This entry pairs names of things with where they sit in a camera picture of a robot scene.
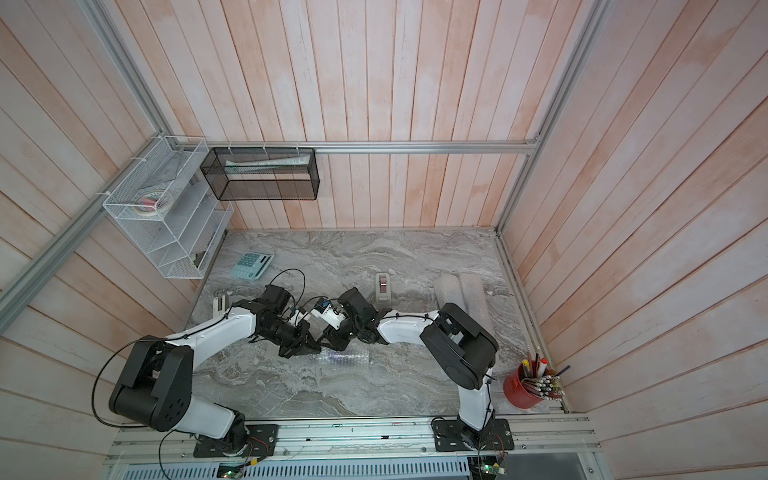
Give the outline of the dark purple bottle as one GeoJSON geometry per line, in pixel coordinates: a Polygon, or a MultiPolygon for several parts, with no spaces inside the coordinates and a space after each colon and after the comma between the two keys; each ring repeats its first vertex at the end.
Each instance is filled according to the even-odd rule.
{"type": "Polygon", "coordinates": [[[336,351],[324,349],[315,356],[315,360],[319,364],[335,367],[364,367],[370,364],[370,352],[367,350],[336,351]]]}

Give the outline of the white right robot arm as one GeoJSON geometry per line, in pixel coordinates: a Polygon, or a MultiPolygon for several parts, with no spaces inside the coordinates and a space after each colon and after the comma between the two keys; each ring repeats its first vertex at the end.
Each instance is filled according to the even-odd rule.
{"type": "Polygon", "coordinates": [[[325,347],[343,351],[353,339],[366,344],[425,347],[458,387],[454,432],[469,446],[478,447],[485,441],[495,419],[490,383],[499,349],[487,329],[455,303],[426,313],[378,310],[355,287],[336,302],[337,306],[330,300],[315,305],[327,323],[321,334],[325,347]]]}

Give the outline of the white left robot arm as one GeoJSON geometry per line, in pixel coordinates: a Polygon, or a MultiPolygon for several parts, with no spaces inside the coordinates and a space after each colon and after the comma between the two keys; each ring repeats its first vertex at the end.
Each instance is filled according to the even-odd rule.
{"type": "Polygon", "coordinates": [[[265,339],[290,358],[313,355],[321,346],[305,320],[293,325],[282,317],[290,295],[269,285],[254,300],[235,302],[224,314],[172,337],[139,339],[109,399],[109,409],[157,431],[180,430],[215,440],[244,442],[238,413],[193,394],[195,370],[240,340],[265,339]]]}

